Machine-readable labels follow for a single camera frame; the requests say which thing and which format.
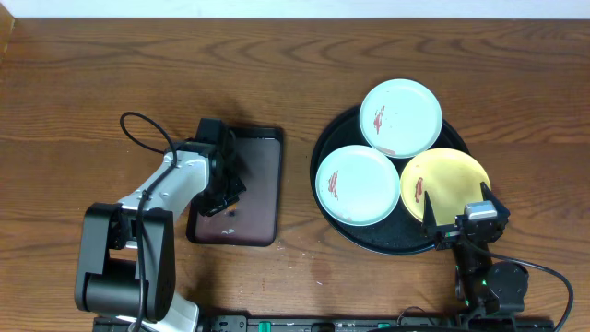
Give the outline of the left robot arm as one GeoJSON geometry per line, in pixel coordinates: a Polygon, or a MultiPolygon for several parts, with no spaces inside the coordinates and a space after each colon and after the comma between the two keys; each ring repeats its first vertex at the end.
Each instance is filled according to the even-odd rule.
{"type": "Polygon", "coordinates": [[[75,303],[131,331],[195,331],[199,308],[175,289],[174,224],[187,207],[213,216],[239,199],[236,136],[219,119],[171,141],[157,170],[132,194],[94,203],[83,219],[75,303]]]}

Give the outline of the light blue plate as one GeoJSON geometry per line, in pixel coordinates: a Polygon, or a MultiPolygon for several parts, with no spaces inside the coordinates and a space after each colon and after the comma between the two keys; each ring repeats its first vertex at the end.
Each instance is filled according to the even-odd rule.
{"type": "Polygon", "coordinates": [[[375,148],[349,145],[329,153],[313,176],[319,205],[349,226],[370,226],[390,215],[400,197],[395,165],[375,148]]]}
{"type": "Polygon", "coordinates": [[[429,149],[442,127],[439,101],[414,80],[380,83],[360,105],[359,128],[364,140],[390,158],[407,159],[429,149]]]}

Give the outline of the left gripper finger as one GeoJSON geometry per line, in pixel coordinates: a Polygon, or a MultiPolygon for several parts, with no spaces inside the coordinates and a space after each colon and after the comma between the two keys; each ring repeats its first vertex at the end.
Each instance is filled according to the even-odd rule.
{"type": "Polygon", "coordinates": [[[211,217],[226,209],[230,202],[226,198],[198,197],[197,212],[202,216],[211,217]]]}
{"type": "Polygon", "coordinates": [[[233,173],[229,176],[227,181],[227,187],[223,196],[224,204],[231,206],[239,201],[239,195],[246,191],[246,187],[243,184],[240,177],[233,173]]]}

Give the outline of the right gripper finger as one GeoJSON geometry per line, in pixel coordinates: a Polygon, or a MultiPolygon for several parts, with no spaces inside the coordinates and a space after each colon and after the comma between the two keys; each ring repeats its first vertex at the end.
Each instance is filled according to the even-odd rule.
{"type": "Polygon", "coordinates": [[[422,225],[423,226],[435,226],[436,225],[436,218],[434,215],[433,206],[431,203],[429,193],[427,191],[424,192],[424,209],[423,209],[422,225]]]}
{"type": "Polygon", "coordinates": [[[496,210],[505,210],[505,206],[501,201],[492,193],[490,188],[485,182],[480,183],[480,190],[483,201],[489,201],[496,210]]]}

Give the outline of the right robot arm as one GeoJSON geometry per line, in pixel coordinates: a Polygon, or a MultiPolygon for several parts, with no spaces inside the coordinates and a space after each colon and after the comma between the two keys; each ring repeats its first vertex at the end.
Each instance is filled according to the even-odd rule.
{"type": "Polygon", "coordinates": [[[454,253],[457,296],[480,315],[515,314],[525,309],[529,274],[524,265],[499,259],[494,263],[488,245],[499,240],[510,211],[480,184],[482,200],[465,205],[452,224],[439,225],[430,195],[424,194],[423,234],[437,251],[454,253]]]}

